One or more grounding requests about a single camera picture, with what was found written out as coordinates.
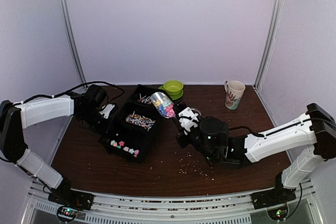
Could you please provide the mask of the silver metal scoop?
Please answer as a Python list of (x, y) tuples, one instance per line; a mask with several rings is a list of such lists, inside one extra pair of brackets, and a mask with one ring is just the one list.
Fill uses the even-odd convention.
[(157, 109), (159, 114), (166, 118), (171, 119), (175, 117), (174, 112), (174, 103), (170, 100), (170, 98), (163, 92), (155, 92), (150, 96), (151, 103)]

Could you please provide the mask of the black three-compartment candy tray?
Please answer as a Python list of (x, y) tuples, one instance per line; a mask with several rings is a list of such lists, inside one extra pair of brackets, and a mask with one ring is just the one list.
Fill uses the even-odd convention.
[(116, 112), (107, 133), (98, 140), (109, 154), (129, 162), (143, 162), (163, 121), (150, 100), (159, 90), (138, 85)]

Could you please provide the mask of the clear plastic jar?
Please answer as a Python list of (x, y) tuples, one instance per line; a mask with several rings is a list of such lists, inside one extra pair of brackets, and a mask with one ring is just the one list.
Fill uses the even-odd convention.
[(202, 114), (201, 114), (199, 109), (197, 109), (197, 108), (190, 108), (190, 109), (191, 109), (191, 111), (192, 111), (192, 113), (194, 114), (195, 117), (197, 117), (197, 118), (202, 117)]

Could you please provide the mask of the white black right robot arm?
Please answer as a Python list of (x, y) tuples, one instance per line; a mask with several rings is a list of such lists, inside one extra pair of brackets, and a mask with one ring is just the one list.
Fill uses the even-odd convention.
[(272, 203), (279, 204), (320, 163), (335, 158), (335, 119), (316, 103), (281, 126), (257, 133), (231, 137), (228, 123), (213, 116), (201, 117), (195, 109), (179, 102), (173, 106), (173, 122), (179, 130), (180, 147), (193, 146), (210, 166), (232, 165), (241, 168), (263, 158), (301, 145), (305, 149), (278, 175), (279, 185), (269, 192)]

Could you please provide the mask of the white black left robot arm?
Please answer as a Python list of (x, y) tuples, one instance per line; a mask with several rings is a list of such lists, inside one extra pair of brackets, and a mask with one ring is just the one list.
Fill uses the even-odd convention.
[(24, 140), (23, 131), (30, 126), (56, 118), (74, 116), (87, 123), (94, 132), (103, 134), (111, 122), (116, 104), (103, 104), (107, 92), (91, 85), (86, 92), (66, 91), (58, 95), (38, 95), (30, 100), (1, 102), (1, 152), (9, 163), (24, 169), (51, 189), (64, 205), (71, 205), (75, 192), (63, 185), (66, 179), (41, 157), (34, 153)]

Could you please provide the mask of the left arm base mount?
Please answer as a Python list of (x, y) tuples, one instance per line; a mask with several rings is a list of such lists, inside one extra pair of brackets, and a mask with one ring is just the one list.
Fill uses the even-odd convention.
[(80, 211), (91, 209), (94, 195), (72, 189), (71, 182), (67, 178), (64, 178), (57, 188), (45, 184), (43, 190), (46, 188), (48, 200), (60, 205), (56, 210), (56, 217), (61, 223), (70, 223), (76, 219)]

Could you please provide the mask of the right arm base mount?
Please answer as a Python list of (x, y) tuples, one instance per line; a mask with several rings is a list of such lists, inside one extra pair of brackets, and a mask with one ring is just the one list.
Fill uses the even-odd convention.
[(282, 173), (276, 176), (274, 188), (250, 195), (254, 209), (266, 208), (268, 217), (276, 222), (286, 221), (292, 216), (294, 211), (289, 213), (288, 202), (297, 198), (296, 189), (285, 188), (281, 177)]

